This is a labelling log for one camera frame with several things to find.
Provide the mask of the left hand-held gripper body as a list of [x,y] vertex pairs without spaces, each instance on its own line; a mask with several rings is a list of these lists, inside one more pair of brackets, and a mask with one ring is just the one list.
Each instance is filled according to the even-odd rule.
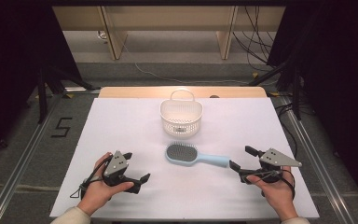
[[140,180],[125,176],[128,167],[128,160],[123,157],[123,154],[120,151],[116,151],[108,160],[108,163],[103,170],[104,183],[109,187],[114,187],[121,183],[131,182],[133,186],[127,189],[127,192],[138,194],[141,189]]

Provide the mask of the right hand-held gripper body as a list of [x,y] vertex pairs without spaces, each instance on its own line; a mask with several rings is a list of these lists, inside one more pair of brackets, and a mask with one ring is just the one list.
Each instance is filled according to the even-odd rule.
[[243,183],[250,184],[247,179],[249,175],[255,175],[266,183],[275,183],[282,177],[283,166],[302,166],[300,161],[292,159],[274,148],[270,148],[267,151],[258,151],[259,156],[257,158],[259,159],[260,168],[257,170],[240,169],[239,176]]

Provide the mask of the light blue hairbrush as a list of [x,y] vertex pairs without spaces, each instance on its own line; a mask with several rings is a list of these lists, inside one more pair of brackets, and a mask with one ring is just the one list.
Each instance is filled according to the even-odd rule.
[[227,167],[229,164],[228,157],[203,154],[195,146],[182,142],[169,144],[165,150],[165,156],[168,161],[184,166],[192,166],[197,162],[204,162],[220,167]]

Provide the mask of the white plastic basket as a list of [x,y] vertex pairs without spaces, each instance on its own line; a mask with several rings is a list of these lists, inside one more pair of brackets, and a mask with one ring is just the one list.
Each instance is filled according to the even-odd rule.
[[159,113],[163,130],[167,134],[186,139],[200,130],[203,105],[196,100],[192,91],[180,88],[160,104]]

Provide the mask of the person's left hand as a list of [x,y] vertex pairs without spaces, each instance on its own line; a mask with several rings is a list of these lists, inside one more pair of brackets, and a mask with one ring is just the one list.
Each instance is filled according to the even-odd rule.
[[91,217],[98,209],[103,207],[112,196],[130,189],[132,182],[124,182],[114,187],[107,186],[102,180],[89,184],[86,193],[77,207]]

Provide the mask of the person's right hand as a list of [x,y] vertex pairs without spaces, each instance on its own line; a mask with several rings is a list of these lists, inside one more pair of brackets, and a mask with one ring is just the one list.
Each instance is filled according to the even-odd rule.
[[282,180],[275,183],[266,183],[256,175],[249,175],[247,179],[258,186],[264,193],[268,204],[277,213],[281,222],[298,217],[293,199],[292,186],[294,178],[289,166],[283,166]]

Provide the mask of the black metal stand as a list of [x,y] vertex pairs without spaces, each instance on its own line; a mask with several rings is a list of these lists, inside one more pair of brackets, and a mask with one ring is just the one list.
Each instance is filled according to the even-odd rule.
[[76,77],[75,75],[61,70],[60,68],[54,66],[45,66],[41,68],[37,78],[39,123],[42,123],[48,115],[48,97],[46,87],[49,87],[54,94],[62,94],[65,92],[65,87],[62,84],[63,80],[69,80],[87,91],[97,91],[100,89],[100,87],[87,83],[81,77]]
[[293,97],[292,108],[296,118],[298,120],[301,120],[301,116],[299,112],[299,90],[300,90],[299,70],[296,63],[294,63],[292,60],[286,60],[285,62],[281,63],[277,67],[268,71],[263,76],[252,80],[249,83],[249,86],[255,87],[278,74],[280,74],[281,76],[278,79],[276,88],[278,91],[286,91],[289,87],[291,87],[292,97]]

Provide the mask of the black curtain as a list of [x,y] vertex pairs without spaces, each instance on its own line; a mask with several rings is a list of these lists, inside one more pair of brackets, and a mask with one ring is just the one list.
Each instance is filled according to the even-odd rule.
[[0,0],[0,141],[40,79],[81,79],[52,5]]
[[358,0],[283,0],[268,61],[284,62],[310,24],[296,61],[304,89],[358,187]]

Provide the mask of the beige desk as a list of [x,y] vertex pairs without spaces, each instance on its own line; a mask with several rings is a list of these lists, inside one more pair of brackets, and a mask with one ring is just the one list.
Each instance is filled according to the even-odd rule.
[[104,31],[120,58],[129,31],[212,31],[226,60],[235,31],[276,32],[284,7],[55,7],[64,31]]

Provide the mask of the aluminium floor rail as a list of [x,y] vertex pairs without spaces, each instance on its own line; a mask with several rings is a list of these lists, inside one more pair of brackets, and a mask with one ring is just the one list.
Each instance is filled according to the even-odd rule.
[[283,110],[282,113],[286,113],[290,123],[286,128],[292,128],[293,131],[288,132],[293,137],[293,141],[296,144],[296,157],[298,158],[299,152],[304,152],[310,162],[313,172],[318,178],[318,183],[324,190],[321,196],[327,198],[335,215],[340,224],[354,224],[354,218],[351,214],[349,207],[344,199],[344,196],[338,190],[337,184],[334,183],[334,179],[331,176],[331,172],[327,168],[327,163],[323,161],[323,156],[318,152],[318,148],[311,141],[310,135],[303,125],[301,120],[298,120],[294,114],[293,108],[290,106],[291,100],[283,96],[281,99],[283,105],[288,105],[287,110]]
[[0,219],[20,183],[43,134],[48,120],[56,105],[61,100],[60,94],[48,98],[48,112],[39,121],[26,125],[28,115],[21,116],[19,128],[14,127],[10,133],[7,146],[0,148]]

